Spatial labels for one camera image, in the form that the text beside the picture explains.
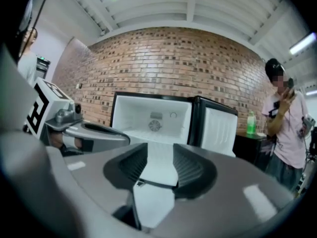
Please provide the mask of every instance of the cable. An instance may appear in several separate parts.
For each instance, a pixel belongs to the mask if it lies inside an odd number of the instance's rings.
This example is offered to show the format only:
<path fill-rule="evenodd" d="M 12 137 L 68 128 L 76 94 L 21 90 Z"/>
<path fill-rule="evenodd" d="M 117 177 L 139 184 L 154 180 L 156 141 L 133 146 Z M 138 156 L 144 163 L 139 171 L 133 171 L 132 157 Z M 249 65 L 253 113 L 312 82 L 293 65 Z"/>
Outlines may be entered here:
<path fill-rule="evenodd" d="M 36 24 L 38 23 L 38 20 L 39 20 L 39 17 L 40 17 L 40 15 L 41 15 L 42 9 L 43 9 L 43 7 L 44 7 L 45 1 L 46 1 L 46 0 L 43 0 L 43 2 L 42 2 L 42 4 L 41 4 L 39 13 L 38 13 L 38 15 L 36 16 L 35 22 L 34 22 L 33 27 L 32 27 L 32 29 L 31 29 L 31 33 L 33 32 L 33 30 L 34 30 Z M 31 34 L 30 34 L 29 38 L 27 39 L 27 41 L 26 41 L 26 43 L 25 43 L 25 45 L 24 45 L 24 47 L 23 47 L 23 50 L 22 50 L 21 55 L 20 55 L 20 57 L 19 57 L 19 60 L 21 59 L 21 57 L 22 57 L 22 55 L 23 55 L 23 53 L 24 53 L 24 51 L 25 51 L 25 49 L 26 49 L 26 46 L 27 46 L 27 44 L 28 44 L 29 41 L 30 41 L 30 38 L 31 38 Z"/>

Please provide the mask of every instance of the black fridge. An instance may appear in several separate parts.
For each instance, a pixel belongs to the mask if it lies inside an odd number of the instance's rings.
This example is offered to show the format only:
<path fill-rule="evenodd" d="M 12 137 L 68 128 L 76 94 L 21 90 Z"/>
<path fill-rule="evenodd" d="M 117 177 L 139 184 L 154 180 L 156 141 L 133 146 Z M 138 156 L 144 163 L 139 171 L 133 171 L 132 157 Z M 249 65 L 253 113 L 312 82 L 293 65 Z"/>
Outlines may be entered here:
<path fill-rule="evenodd" d="M 110 126 L 153 152 L 170 152 L 178 143 L 235 156 L 237 120 L 235 109 L 200 96 L 115 92 Z"/>

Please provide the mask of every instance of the person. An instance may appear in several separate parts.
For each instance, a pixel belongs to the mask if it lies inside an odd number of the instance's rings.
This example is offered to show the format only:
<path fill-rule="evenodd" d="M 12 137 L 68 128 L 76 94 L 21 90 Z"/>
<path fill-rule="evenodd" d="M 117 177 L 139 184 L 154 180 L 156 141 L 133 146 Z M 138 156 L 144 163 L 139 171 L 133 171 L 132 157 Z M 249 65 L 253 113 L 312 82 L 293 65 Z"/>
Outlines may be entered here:
<path fill-rule="evenodd" d="M 23 44 L 22 44 L 22 48 L 25 46 L 25 50 L 23 54 L 21 54 L 21 58 L 18 62 L 19 73 L 26 79 L 26 81 L 31 86 L 33 86 L 33 82 L 35 81 L 36 64 L 37 64 L 37 57 L 36 57 L 36 54 L 34 54 L 31 51 L 31 46 L 35 42 L 37 36 L 38 36 L 38 31 L 35 28 L 33 29 L 32 32 L 31 31 L 26 32 L 23 39 Z"/>
<path fill-rule="evenodd" d="M 275 138 L 266 173 L 293 192 L 300 181 L 306 159 L 303 117 L 308 113 L 304 96 L 288 88 L 284 68 L 276 59 L 265 64 L 265 72 L 277 91 L 267 97 L 262 114 L 266 116 L 269 137 Z"/>

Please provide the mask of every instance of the ceiling light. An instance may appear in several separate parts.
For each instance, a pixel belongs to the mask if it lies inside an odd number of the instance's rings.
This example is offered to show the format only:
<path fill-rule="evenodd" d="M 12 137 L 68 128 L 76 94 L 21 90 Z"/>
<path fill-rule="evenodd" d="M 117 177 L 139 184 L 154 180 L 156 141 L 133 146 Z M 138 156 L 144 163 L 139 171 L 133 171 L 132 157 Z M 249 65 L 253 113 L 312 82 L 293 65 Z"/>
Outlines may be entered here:
<path fill-rule="evenodd" d="M 317 90 L 314 90 L 314 91 L 307 92 L 306 95 L 309 96 L 309 95 L 313 95 L 316 93 L 317 93 Z"/>
<path fill-rule="evenodd" d="M 291 52 L 292 55 L 294 55 L 298 51 L 307 47 L 309 44 L 313 43 L 315 40 L 316 40 L 316 33 L 311 33 L 310 35 L 300 40 L 297 44 L 292 46 L 289 51 Z"/>

